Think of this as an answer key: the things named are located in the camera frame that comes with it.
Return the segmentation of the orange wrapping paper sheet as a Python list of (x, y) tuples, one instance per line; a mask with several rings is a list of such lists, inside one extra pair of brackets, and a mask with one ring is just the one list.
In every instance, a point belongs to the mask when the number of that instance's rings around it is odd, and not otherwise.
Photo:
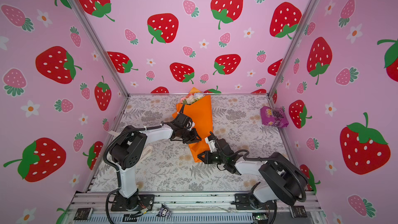
[(183, 113), (192, 118), (195, 123), (194, 127), (198, 135), (202, 138), (198, 143), (189, 144), (195, 163), (201, 163), (198, 155), (210, 150), (208, 144), (205, 142), (205, 138), (210, 135), (210, 132), (213, 132), (211, 96), (205, 95), (197, 102), (186, 105)]

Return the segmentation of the white blue fake rose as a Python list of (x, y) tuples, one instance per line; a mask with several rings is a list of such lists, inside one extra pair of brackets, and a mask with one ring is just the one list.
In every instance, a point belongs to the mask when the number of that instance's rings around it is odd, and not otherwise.
[(202, 99), (203, 97), (204, 97), (204, 93), (197, 92), (197, 93), (194, 94), (193, 98), (194, 98), (195, 101), (198, 101), (198, 100)]

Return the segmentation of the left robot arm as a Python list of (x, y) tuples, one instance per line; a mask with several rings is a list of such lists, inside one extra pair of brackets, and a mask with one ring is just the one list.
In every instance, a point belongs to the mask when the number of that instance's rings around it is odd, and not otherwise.
[(135, 128), (131, 125), (108, 145), (103, 154), (103, 162), (113, 167), (117, 173), (116, 192), (128, 199), (137, 193), (135, 166), (139, 162), (146, 145), (161, 140), (181, 141), (195, 144), (202, 140), (191, 117), (183, 110), (173, 121), (162, 122), (154, 127)]

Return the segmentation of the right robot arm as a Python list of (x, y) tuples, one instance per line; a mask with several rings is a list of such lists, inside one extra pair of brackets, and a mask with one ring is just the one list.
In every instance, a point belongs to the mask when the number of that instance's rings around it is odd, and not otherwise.
[(263, 209), (267, 202), (275, 205), (277, 201), (294, 206), (307, 200), (307, 177), (281, 153), (274, 152), (266, 158), (250, 157), (248, 150), (233, 151), (225, 139), (218, 139), (212, 132), (205, 142), (209, 150), (198, 155), (203, 163), (222, 165), (221, 171), (265, 180), (257, 182), (248, 193), (235, 196), (232, 204), (238, 209)]

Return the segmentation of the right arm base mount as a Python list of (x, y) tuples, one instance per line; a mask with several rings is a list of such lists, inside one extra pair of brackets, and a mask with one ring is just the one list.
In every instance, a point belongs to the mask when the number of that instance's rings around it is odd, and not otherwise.
[(238, 210), (274, 210), (276, 208), (273, 201), (262, 203), (250, 193), (235, 194), (231, 204), (235, 205)]

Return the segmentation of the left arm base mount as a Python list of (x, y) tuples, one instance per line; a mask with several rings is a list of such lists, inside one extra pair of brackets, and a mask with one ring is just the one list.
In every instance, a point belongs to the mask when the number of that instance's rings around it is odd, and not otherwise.
[(116, 193), (113, 199), (111, 211), (122, 212), (122, 211), (142, 211), (152, 210), (154, 204), (155, 195), (140, 194), (138, 190), (131, 197), (126, 198), (121, 195), (120, 192)]

